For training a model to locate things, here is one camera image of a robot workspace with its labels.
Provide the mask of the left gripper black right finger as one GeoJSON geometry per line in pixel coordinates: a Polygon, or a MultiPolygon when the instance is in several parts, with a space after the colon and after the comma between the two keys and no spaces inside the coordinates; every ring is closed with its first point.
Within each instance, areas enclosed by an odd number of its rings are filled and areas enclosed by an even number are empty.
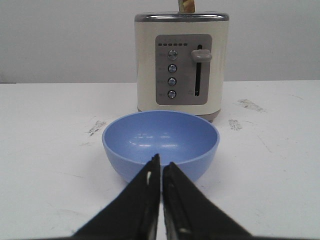
{"type": "Polygon", "coordinates": [[[168,240],[244,240],[252,237],[207,199],[173,162],[163,169],[162,196],[168,240]]]}

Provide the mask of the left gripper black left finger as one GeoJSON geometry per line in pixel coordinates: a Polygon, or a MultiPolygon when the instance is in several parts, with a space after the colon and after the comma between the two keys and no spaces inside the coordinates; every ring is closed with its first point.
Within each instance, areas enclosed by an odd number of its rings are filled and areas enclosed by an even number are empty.
{"type": "Polygon", "coordinates": [[[77,230],[73,240],[155,240],[160,205],[160,156],[156,154],[125,189],[77,230]]]}

